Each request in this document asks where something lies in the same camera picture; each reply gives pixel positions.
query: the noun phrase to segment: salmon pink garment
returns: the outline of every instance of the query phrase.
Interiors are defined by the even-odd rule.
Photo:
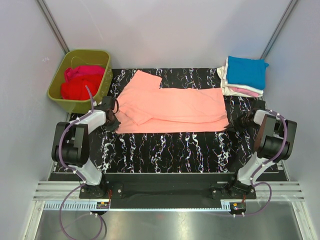
[[[220,132],[229,124],[221,88],[159,88],[161,80],[135,73],[117,98],[116,133]]]

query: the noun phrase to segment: red cloth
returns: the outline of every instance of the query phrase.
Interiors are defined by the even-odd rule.
[[[89,93],[86,89],[88,86],[92,96],[96,95],[103,78],[103,74],[81,75],[76,76],[61,84],[61,96],[68,100],[88,100]]]
[[[65,82],[68,83],[71,79],[75,77],[80,77],[84,75],[103,75],[105,73],[105,69],[98,65],[83,65],[77,66],[72,69],[71,67],[67,68],[64,72]]]

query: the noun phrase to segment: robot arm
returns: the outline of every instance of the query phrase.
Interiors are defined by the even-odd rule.
[[[69,129],[62,142],[61,153],[64,163],[81,173],[86,179],[86,186],[98,195],[107,192],[107,181],[90,160],[89,134],[100,126],[104,126],[110,132],[119,127],[120,122],[113,113],[116,103],[114,98],[104,97],[102,103],[94,107],[91,115]],[[51,152],[51,157],[56,162],[60,161],[59,143],[62,134],[72,122],[59,122],[56,125]]]
[[[241,131],[247,127],[259,126],[254,142],[253,156],[245,166],[239,169],[236,176],[226,186],[225,190],[230,197],[239,198],[239,196],[250,194],[254,189],[252,183],[267,168],[281,160],[288,159],[291,155],[297,123],[284,120],[284,126],[283,121],[278,119],[277,116],[272,111],[256,108],[240,116],[227,126],[227,129],[231,131]]]

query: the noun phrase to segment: blue folded towel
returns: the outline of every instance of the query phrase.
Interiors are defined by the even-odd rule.
[[[226,80],[228,84],[240,84],[263,90],[266,87],[266,68],[264,59],[254,60],[228,57]]]

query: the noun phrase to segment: white wall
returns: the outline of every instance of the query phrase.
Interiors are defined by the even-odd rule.
[[[47,98],[63,52],[35,0],[2,0],[0,35],[0,239],[18,240],[66,117]]]
[[[206,68],[259,58],[290,0],[45,0],[71,49],[113,68]]]
[[[298,3],[266,61],[268,107],[298,123],[289,175],[298,180],[320,238],[320,1]]]

